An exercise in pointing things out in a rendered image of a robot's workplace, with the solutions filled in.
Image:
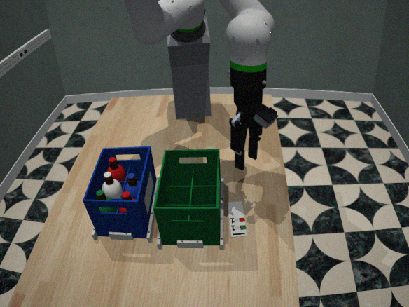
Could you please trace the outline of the white bottle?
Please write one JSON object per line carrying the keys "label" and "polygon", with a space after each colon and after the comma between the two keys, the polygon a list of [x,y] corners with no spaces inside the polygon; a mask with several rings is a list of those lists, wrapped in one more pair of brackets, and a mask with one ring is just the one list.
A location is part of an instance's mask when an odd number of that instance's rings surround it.
{"label": "white bottle", "polygon": [[102,191],[105,193],[105,196],[109,198],[120,198],[123,190],[120,182],[113,179],[110,172],[104,173],[104,180]]}

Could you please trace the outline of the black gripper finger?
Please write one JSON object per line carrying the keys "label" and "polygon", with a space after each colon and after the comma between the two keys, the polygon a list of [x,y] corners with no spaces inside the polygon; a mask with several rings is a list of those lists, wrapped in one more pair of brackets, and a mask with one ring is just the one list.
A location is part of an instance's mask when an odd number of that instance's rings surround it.
{"label": "black gripper finger", "polygon": [[[258,131],[259,129],[259,131]],[[251,121],[249,127],[249,150],[248,157],[256,160],[257,159],[257,150],[258,150],[258,141],[261,140],[259,135],[262,135],[263,127],[258,124],[255,120]]]}
{"label": "black gripper finger", "polygon": [[[252,113],[247,115],[247,123],[240,122],[240,113],[234,117],[230,118],[230,149],[235,151],[235,167],[243,170],[244,169],[244,145],[247,137],[247,129],[250,126],[252,119]],[[241,140],[241,147],[240,147]]]}

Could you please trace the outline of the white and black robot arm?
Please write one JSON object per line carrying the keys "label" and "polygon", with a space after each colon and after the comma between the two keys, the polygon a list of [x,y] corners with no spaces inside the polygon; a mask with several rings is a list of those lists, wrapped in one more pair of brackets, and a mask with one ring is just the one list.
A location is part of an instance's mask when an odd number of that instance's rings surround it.
{"label": "white and black robot arm", "polygon": [[[124,0],[132,33],[138,42],[153,45],[172,35],[180,42],[197,41],[205,32],[205,0]],[[267,54],[275,23],[258,0],[219,0],[230,16],[226,39],[230,51],[230,84],[244,92],[266,87]],[[160,5],[159,5],[160,4]],[[186,23],[184,25],[184,23]],[[180,27],[182,26],[182,27]],[[271,30],[271,31],[270,31]],[[265,129],[277,112],[267,106],[252,109]]]}

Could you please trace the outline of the blue plastic bottle crate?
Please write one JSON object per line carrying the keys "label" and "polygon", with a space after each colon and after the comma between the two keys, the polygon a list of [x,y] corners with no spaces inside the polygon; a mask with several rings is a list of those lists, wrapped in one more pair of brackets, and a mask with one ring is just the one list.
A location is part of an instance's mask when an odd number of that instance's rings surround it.
{"label": "blue plastic bottle crate", "polygon": [[[140,181],[137,199],[98,200],[96,192],[102,190],[105,182],[104,173],[107,172],[109,159],[116,155],[139,154],[140,159],[117,160],[122,165],[126,175],[134,173]],[[151,215],[156,175],[153,158],[148,154],[128,148],[109,149],[101,152],[94,172],[83,198],[83,203],[90,216],[98,236],[109,236],[109,232],[132,233],[133,238],[147,238],[148,224]],[[86,200],[91,199],[91,200]],[[114,207],[117,212],[100,212],[99,207]],[[119,208],[126,208],[127,213],[120,213]]]}

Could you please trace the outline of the white paper pick list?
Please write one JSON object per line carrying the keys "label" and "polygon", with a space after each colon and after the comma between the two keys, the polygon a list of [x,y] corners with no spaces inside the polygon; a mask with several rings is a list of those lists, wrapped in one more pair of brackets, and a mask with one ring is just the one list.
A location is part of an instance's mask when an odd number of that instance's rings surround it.
{"label": "white paper pick list", "polygon": [[229,202],[228,214],[230,220],[231,237],[247,236],[242,201]]}

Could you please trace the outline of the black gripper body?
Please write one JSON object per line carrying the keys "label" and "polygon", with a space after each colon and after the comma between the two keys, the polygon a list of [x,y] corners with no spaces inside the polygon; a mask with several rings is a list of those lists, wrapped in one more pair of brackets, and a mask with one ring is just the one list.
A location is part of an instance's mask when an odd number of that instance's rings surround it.
{"label": "black gripper body", "polygon": [[262,105],[263,90],[256,92],[244,92],[234,89],[234,103],[237,106],[236,115],[240,113],[240,122],[247,123],[248,113],[251,109],[258,108]]}

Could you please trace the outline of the green crate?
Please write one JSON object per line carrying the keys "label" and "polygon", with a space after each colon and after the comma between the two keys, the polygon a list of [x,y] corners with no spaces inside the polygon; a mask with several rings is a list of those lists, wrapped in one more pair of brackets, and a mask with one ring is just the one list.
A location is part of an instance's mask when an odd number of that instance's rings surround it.
{"label": "green crate", "polygon": [[[179,163],[194,157],[207,162]],[[153,206],[163,245],[178,240],[220,245],[220,177],[220,158],[210,153],[180,151],[163,158]]]}

